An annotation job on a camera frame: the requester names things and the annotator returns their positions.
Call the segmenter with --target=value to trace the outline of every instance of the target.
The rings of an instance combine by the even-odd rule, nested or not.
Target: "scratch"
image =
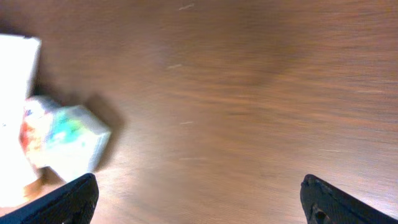
[[[178,68],[178,67],[181,67],[181,66],[182,66],[182,64],[171,65],[171,66],[168,66],[167,69]]]
[[[195,4],[192,3],[192,4],[189,4],[189,5],[186,5],[186,6],[182,6],[181,8],[179,8],[179,10],[188,9],[188,8],[190,8],[190,7],[193,7],[194,5],[195,5]]]
[[[359,90],[357,93],[384,93],[384,91],[381,90]]]
[[[193,121],[186,121],[186,122],[181,122],[180,124],[184,125],[184,124],[192,124],[192,123],[193,123]]]
[[[188,158],[180,158],[179,160],[207,160],[206,157],[188,157]]]
[[[340,150],[332,150],[332,149],[319,149],[319,151],[323,151],[323,152],[341,152]]]

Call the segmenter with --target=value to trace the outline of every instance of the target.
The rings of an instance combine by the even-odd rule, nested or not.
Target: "colorful packaging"
[[[57,110],[45,141],[48,166],[66,181],[93,172],[110,134],[82,105]]]
[[[53,125],[53,112],[58,108],[60,105],[47,96],[26,100],[20,140],[25,156],[35,168],[47,165],[43,145]]]
[[[111,130],[84,106],[60,107],[47,96],[26,101],[21,144],[35,168],[50,167],[65,181],[93,172]]]

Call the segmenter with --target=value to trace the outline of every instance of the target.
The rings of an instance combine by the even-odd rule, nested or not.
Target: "table surface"
[[[93,223],[305,223],[308,173],[398,218],[397,9],[14,0],[0,30],[39,36],[39,89],[114,130]]]

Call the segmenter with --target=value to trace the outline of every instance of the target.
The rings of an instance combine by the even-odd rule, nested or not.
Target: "wood grain surface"
[[[398,218],[397,9],[13,0],[0,23],[43,40],[44,93],[114,129],[93,223],[305,223],[308,173]]]

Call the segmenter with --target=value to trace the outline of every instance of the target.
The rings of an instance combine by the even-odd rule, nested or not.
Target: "small box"
[[[111,135],[111,130],[84,106],[61,108],[53,114],[45,141],[48,166],[71,181],[93,172]]]

